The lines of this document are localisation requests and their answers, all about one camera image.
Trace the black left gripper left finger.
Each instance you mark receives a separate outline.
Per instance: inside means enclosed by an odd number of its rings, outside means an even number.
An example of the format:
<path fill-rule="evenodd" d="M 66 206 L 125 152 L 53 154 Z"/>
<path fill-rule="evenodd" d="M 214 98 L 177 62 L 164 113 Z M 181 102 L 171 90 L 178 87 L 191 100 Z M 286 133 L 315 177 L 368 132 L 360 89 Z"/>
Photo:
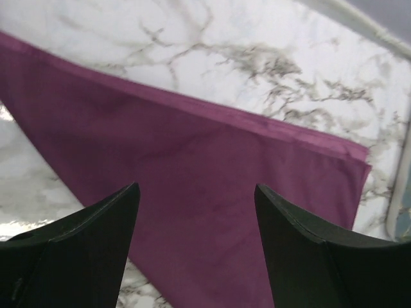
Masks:
<path fill-rule="evenodd" d="M 1 307 L 115 307 L 139 201 L 131 184 L 1 242 Z"/>

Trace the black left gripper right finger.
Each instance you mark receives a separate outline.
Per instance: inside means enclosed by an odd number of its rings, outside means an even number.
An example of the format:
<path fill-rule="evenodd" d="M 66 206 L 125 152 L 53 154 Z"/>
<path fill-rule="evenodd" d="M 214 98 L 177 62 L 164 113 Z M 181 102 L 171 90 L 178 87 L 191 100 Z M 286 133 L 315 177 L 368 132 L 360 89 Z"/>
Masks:
<path fill-rule="evenodd" d="M 276 307 L 410 306 L 410 243 L 339 227 L 265 185 L 254 203 Z"/>

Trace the purple cloth napkin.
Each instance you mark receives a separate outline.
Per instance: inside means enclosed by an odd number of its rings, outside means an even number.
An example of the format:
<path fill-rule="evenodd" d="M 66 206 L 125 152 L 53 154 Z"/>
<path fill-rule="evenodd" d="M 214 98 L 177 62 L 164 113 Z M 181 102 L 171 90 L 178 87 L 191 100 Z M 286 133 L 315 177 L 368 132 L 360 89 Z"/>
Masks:
<path fill-rule="evenodd" d="M 174 307 L 339 307 L 333 263 L 269 202 L 351 228 L 369 174 L 349 140 L 98 73 L 1 34 L 1 101 L 90 205 L 130 182 L 130 259 Z"/>

